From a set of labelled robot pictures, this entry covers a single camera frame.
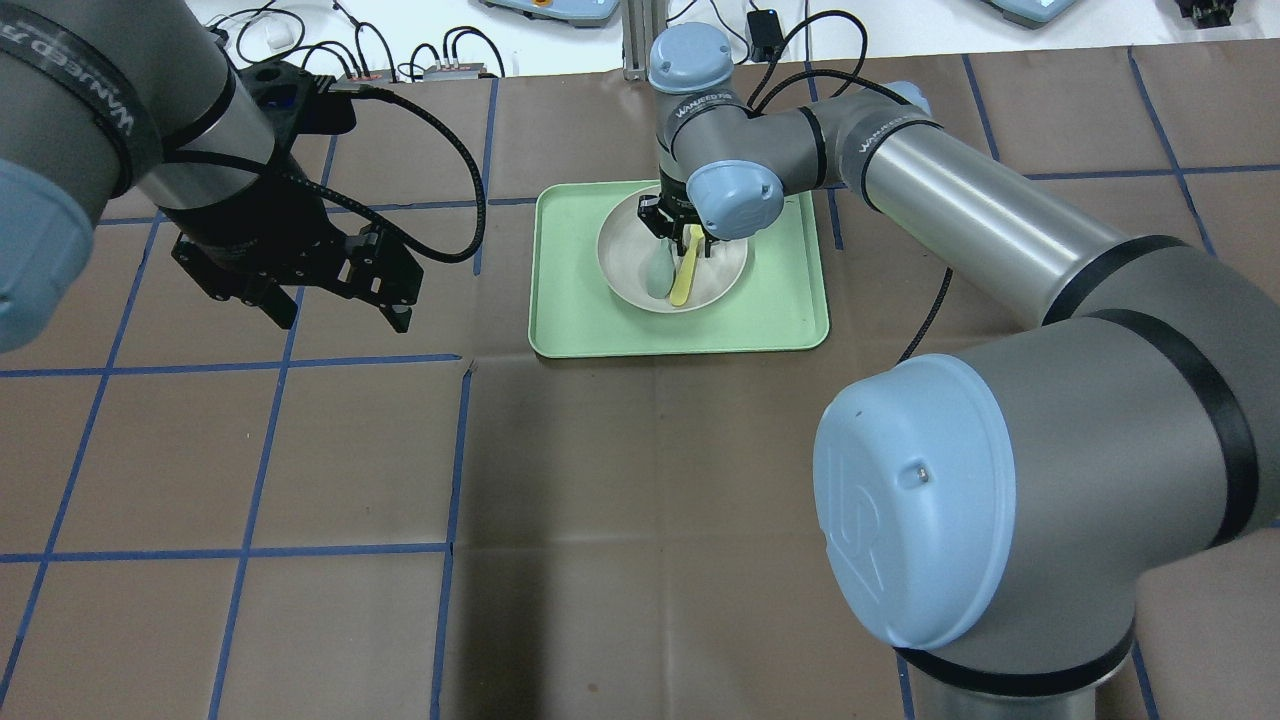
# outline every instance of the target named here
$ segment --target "white surface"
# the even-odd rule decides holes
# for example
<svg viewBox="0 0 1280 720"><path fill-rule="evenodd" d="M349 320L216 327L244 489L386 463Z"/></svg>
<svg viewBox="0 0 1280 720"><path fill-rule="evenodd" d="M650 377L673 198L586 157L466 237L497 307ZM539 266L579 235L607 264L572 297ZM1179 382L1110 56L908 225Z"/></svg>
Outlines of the white surface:
<svg viewBox="0 0 1280 720"><path fill-rule="evenodd" d="M687 0L671 0L678 12ZM748 0L716 0L724 20L742 32ZM261 4L259 0L187 0L202 22ZM774 8L783 29L804 17L804 0L756 0L762 8ZM278 8L292 10L307 22L307 42L338 40L355 50L352 28L332 9L329 0L282 0ZM390 42L396 60L404 61L419 42L439 47L444 31L471 24L489 35L503 53L508 74L561 74L600 72L622 67L622 10L602 28L573 28L556 20L530 20L502 8L486 8L480 0L346 0L343 6L362 20L371 22ZM941 55L1059 47L1100 47L1158 45L1208 40L1280 37L1280 3L1240 0L1231 27L1194 29L1179 17L1175 0L1079 0L1061 17L1041 29L1027 29L1000 17L980 0L812 0L813 13L826 9L852 12L870 31L872 56ZM680 22L716 24L710 0L699 0ZM238 23L224 27L233 32ZM813 58L856 56L858 35L838 19L813 26ZM266 54L265 28L251 28L244 36L244 51ZM385 65L376 36L365 31L365 55L370 67ZM742 55L741 44L732 42L733 56ZM803 59L803 44L794 42L787 59ZM497 63L489 47L476 37L458 45L463 61ZM419 58L426 56L424 51ZM337 61L316 53L311 69L335 73Z"/></svg>
<svg viewBox="0 0 1280 720"><path fill-rule="evenodd" d="M658 186L653 186L632 193L620 202L600 225L595 258L604 274L604 282L614 295L650 313L689 313L705 307L723 297L742 277L749 252L748 240L718 243L712 247L710 258L699 256L698 264L694 265L689 301L680 307L672 306L666 297L650 297L645 290L645 273L658 241L636 218L636 204L640 202L641 195L657 192ZM686 242L689 240L687 232L685 240Z"/></svg>

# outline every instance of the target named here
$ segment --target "yellow handle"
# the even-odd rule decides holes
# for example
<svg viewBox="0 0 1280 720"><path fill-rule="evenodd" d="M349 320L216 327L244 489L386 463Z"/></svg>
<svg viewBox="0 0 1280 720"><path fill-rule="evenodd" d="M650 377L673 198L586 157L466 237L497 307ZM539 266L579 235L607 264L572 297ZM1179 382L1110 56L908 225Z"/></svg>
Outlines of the yellow handle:
<svg viewBox="0 0 1280 720"><path fill-rule="evenodd" d="M689 228L689 250L680 259L680 270L676 272L676 284L671 286L671 305L673 307L684 307L685 302L689 302L689 291L694 287L694 263L698 259L698 252L701 250L703 238L705 237L701 225Z"/></svg>

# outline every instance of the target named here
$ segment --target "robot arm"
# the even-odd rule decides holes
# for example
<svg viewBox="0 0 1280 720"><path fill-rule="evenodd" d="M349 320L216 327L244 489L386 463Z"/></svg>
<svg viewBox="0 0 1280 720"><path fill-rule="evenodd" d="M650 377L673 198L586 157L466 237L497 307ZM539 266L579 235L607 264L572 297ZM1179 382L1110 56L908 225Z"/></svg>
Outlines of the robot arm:
<svg viewBox="0 0 1280 720"><path fill-rule="evenodd" d="M653 49L658 205L687 205L673 220L745 237L782 195L842 181L1033 328L827 409L814 487L846 600L933 683L922 717L1091 717L1132 646L1138 575L1280 509L1280 387L1260 360L1280 352L1280 307L919 108L863 91L753 118L713 33L680 26Z"/></svg>
<svg viewBox="0 0 1280 720"><path fill-rule="evenodd" d="M422 278L408 250L451 263L475 252L479 172L465 251L431 251L367 209L371 224L348 237L321 195L358 204L310 183L293 141L352 129L353 97L408 104L283 61L237 73L179 0L134 5L0 1L10 99L0 108L0 351L40 333L87 263L108 199L134 184L183 232L172 254L211 299L237 297L288 328L297 307L283 286L316 286L378 306L406 332Z"/></svg>

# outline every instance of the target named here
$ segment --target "tray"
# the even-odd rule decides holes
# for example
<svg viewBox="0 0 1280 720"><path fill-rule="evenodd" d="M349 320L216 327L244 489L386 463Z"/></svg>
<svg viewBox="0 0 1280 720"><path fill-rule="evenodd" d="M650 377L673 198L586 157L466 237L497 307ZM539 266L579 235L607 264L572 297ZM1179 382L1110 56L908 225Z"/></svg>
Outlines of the tray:
<svg viewBox="0 0 1280 720"><path fill-rule="evenodd" d="M604 282L596 236L613 208L654 181L557 184L538 197L529 343L545 357L808 350L831 320L809 193L751 237L742 277L718 301L658 314Z"/></svg>

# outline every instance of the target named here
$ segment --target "yellow utensil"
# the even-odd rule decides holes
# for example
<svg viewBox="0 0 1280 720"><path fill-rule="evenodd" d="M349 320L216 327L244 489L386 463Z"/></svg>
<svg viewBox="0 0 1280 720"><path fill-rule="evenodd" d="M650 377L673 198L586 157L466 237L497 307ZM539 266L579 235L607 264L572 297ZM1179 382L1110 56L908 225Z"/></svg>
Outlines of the yellow utensil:
<svg viewBox="0 0 1280 720"><path fill-rule="evenodd" d="M682 307L689 302L689 291L694 287L694 264L698 261L698 252L701 251L703 240L701 225L689 228L689 250L680 259L680 269L676 270L676 284L671 287L672 307Z"/></svg>

